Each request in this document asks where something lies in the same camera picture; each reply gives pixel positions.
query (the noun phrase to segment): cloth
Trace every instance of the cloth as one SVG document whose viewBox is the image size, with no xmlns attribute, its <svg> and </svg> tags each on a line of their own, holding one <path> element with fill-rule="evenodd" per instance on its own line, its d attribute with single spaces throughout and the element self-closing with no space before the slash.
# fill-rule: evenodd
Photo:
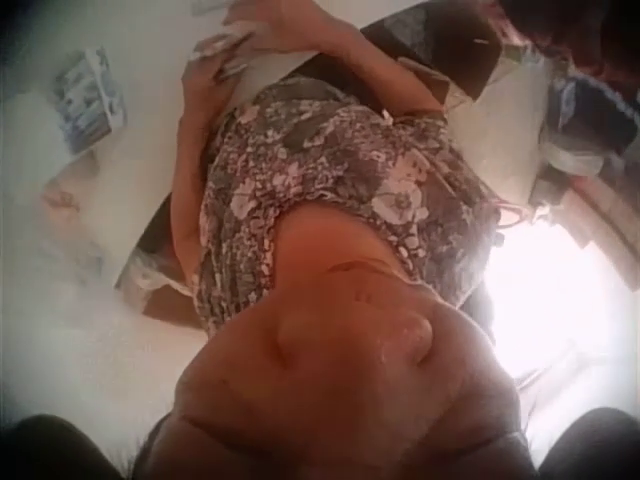
<svg viewBox="0 0 640 480">
<path fill-rule="evenodd" d="M 455 306 L 481 279 L 499 213 L 440 114 L 392 125 L 323 82 L 293 77 L 228 115 L 204 161 L 193 285 L 210 334 L 273 289 L 274 225 L 302 202 L 365 221 L 412 280 Z"/>
</svg>

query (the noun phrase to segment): woman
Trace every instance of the woman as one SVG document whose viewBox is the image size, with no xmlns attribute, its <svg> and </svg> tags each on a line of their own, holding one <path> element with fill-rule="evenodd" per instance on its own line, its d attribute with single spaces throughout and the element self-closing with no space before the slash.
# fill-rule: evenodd
<svg viewBox="0 0 640 480">
<path fill-rule="evenodd" d="M 233 53 L 187 67 L 172 229 L 211 338 L 135 476 L 533 475 L 514 386 L 456 310 L 497 212 L 441 106 L 311 0 L 243 0 L 236 21 L 269 27 L 253 48 L 339 59 L 394 121 L 301 78 L 219 119 Z"/>
<path fill-rule="evenodd" d="M 634 97 L 640 88 L 640 28 L 635 3 L 480 0 L 483 12 L 505 42 L 519 43 L 521 35 L 546 55 L 571 60 L 578 70 L 622 93 L 632 90 Z"/>
</svg>

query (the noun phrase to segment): table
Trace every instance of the table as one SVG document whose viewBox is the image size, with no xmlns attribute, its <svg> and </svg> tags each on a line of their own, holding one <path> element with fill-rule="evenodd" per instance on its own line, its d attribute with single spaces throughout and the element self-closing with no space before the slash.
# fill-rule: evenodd
<svg viewBox="0 0 640 480">
<path fill-rule="evenodd" d="M 362 28 L 421 2 L 318 3 Z M 193 17 L 188 0 L 66 0 L 47 2 L 23 32 L 26 45 L 17 63 L 31 75 L 65 52 L 104 46 L 122 90 L 127 126 L 97 147 L 100 174 L 91 198 L 81 208 L 82 223 L 104 252 L 102 279 L 112 285 L 170 192 L 182 109 L 180 77 L 195 43 L 222 30 L 224 15 L 224 11 L 214 11 Z M 250 98 L 311 56 L 259 59 L 232 103 Z"/>
</svg>

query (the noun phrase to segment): sunlight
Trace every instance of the sunlight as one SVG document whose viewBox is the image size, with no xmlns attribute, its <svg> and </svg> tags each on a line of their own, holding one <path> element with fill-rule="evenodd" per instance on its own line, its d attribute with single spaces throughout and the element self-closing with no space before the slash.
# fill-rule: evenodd
<svg viewBox="0 0 640 480">
<path fill-rule="evenodd" d="M 486 273 L 494 301 L 497 356 L 513 376 L 554 361 L 573 346 L 611 352 L 601 266 L 561 227 L 545 223 L 506 232 Z"/>
</svg>

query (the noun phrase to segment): finger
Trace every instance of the finger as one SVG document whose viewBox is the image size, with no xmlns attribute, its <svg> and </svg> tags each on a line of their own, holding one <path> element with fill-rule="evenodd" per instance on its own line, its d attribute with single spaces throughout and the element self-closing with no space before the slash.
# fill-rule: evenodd
<svg viewBox="0 0 640 480">
<path fill-rule="evenodd" d="M 264 20 L 262 8 L 255 1 L 236 1 L 229 7 L 227 16 L 222 21 L 223 25 L 231 25 L 236 22 L 261 22 Z"/>
<path fill-rule="evenodd" d="M 273 33 L 267 30 L 254 33 L 243 48 L 255 52 L 272 52 L 277 50 L 278 45 Z"/>
<path fill-rule="evenodd" d="M 202 53 L 205 50 L 210 50 L 211 47 L 222 45 L 224 41 L 228 39 L 230 36 L 231 35 L 229 33 L 220 33 L 218 35 L 214 35 L 213 37 L 200 40 L 198 43 L 196 43 L 196 46 L 193 48 L 193 51 Z"/>
<path fill-rule="evenodd" d="M 211 57 L 203 57 L 198 60 L 198 68 L 202 69 L 202 73 L 210 78 L 214 78 L 222 69 L 225 63 L 233 58 L 233 51 L 225 50 Z"/>
</svg>

